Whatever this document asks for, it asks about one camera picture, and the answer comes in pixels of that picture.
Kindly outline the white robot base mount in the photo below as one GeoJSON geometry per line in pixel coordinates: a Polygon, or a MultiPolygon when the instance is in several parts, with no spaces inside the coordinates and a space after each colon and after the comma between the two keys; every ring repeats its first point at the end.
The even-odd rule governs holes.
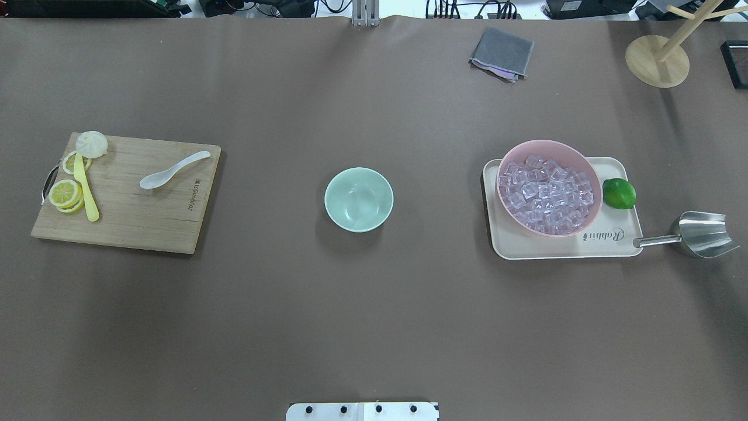
{"type": "Polygon", "coordinates": [[[286,411],[286,420],[439,420],[440,410],[432,402],[317,402],[296,403],[286,411]]]}

